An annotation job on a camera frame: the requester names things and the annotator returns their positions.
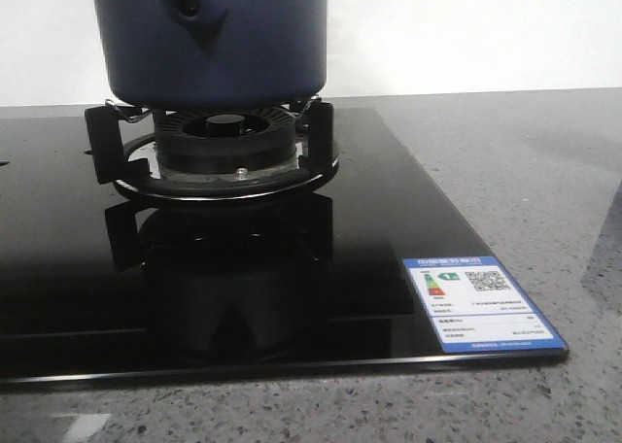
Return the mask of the black glass gas stove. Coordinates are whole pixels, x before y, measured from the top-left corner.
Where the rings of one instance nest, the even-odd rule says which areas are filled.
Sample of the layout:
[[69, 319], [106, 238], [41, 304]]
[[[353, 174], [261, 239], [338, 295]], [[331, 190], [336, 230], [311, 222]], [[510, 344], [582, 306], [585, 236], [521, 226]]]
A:
[[319, 190], [200, 210], [96, 183], [80, 118], [3, 119], [2, 390], [567, 357], [443, 352], [402, 261], [494, 255], [377, 112], [335, 132]]

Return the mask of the blue energy label sticker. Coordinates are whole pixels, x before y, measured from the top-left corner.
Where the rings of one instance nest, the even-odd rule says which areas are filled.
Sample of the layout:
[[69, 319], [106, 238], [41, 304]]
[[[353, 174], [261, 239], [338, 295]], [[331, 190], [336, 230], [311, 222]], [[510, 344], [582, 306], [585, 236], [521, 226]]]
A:
[[566, 348], [494, 256], [402, 261], [445, 353]]

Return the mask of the dark blue cooking pot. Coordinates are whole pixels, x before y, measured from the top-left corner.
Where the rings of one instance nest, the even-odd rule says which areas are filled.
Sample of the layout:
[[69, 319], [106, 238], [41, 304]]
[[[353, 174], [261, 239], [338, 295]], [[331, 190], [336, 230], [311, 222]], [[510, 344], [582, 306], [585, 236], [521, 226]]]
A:
[[163, 110], [311, 97], [327, 78], [328, 0], [94, 0], [111, 91]]

